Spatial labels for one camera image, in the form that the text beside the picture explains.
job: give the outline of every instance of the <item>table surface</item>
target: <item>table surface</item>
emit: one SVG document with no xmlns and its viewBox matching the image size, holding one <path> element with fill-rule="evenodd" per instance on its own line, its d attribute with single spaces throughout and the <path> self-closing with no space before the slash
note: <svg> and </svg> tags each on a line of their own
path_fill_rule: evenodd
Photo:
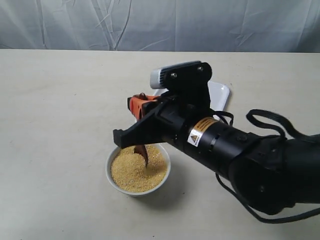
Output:
<svg viewBox="0 0 320 240">
<path fill-rule="evenodd" d="M 134 119 L 127 97 L 152 94 L 153 69 L 201 60 L 231 90 L 235 127 L 253 108 L 320 129 L 320 54 L 0 50 L 0 239 L 318 239 L 320 217 L 268 225 L 223 190 L 212 171 L 165 144 L 166 184 L 131 198 L 115 190 L 105 162 L 112 130 Z M 281 216 L 309 210 L 299 204 Z"/>
</svg>

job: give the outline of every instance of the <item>white backdrop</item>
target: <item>white backdrop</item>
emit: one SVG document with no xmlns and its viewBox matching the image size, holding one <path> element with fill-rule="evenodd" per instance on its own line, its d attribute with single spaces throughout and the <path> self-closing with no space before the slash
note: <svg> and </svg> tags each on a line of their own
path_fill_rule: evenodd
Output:
<svg viewBox="0 0 320 240">
<path fill-rule="evenodd" d="M 320 52 L 319 0 L 0 3 L 0 48 Z"/>
</svg>

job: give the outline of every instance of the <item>grain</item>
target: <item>grain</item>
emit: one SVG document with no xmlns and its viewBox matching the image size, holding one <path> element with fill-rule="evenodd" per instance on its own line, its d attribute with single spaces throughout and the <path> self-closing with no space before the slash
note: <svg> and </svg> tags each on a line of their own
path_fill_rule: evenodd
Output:
<svg viewBox="0 0 320 240">
<path fill-rule="evenodd" d="M 111 176 L 115 184 L 128 192 L 142 193 L 156 187 L 167 172 L 167 164 L 159 150 L 146 145 L 149 162 L 134 153 L 134 147 L 122 149 L 111 164 Z"/>
</svg>

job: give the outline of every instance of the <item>bowl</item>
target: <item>bowl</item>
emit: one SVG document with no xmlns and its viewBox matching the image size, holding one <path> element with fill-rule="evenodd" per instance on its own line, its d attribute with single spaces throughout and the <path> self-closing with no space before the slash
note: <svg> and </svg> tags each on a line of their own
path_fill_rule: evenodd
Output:
<svg viewBox="0 0 320 240">
<path fill-rule="evenodd" d="M 111 163 L 113 162 L 113 160 L 116 158 L 116 156 L 120 152 L 121 149 L 119 147 L 116 147 L 110 153 L 110 155 L 108 156 L 108 158 L 106 160 L 106 163 L 105 163 L 105 175 L 106 175 L 106 178 L 109 180 L 110 184 L 115 189 L 117 189 L 119 192 L 121 192 L 123 194 L 127 194 L 127 195 L 132 196 L 132 197 L 145 196 L 145 195 L 148 195 L 148 194 L 156 191 L 158 188 L 160 188 L 165 183 L 165 181 L 168 179 L 168 176 L 169 176 L 169 173 L 170 173 L 170 169 L 171 169 L 171 160 L 170 160 L 169 154 L 167 153 L 167 151 L 165 150 L 165 148 L 161 144 L 156 143 L 156 144 L 153 144 L 153 146 L 155 146 L 159 150 L 159 152 L 162 154 L 162 156 L 164 158 L 164 161 L 166 163 L 165 176 L 157 186 L 155 186 L 154 188 L 152 188 L 152 189 L 150 189 L 148 191 L 143 191 L 143 192 L 130 192 L 130 191 L 123 190 L 123 189 L 121 189 L 120 187 L 117 186 L 117 184 L 114 182 L 114 180 L 113 180 L 113 178 L 111 176 Z"/>
</svg>

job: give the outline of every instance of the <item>brown spoon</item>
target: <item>brown spoon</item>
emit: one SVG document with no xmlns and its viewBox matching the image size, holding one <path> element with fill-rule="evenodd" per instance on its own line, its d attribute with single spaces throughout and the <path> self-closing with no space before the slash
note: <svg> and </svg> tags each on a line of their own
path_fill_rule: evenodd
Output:
<svg viewBox="0 0 320 240">
<path fill-rule="evenodd" d="M 145 167 L 147 167 L 149 159 L 148 159 L 148 153 L 147 153 L 146 146 L 145 145 L 136 145 L 134 147 L 134 153 L 140 154 L 144 158 Z"/>
</svg>

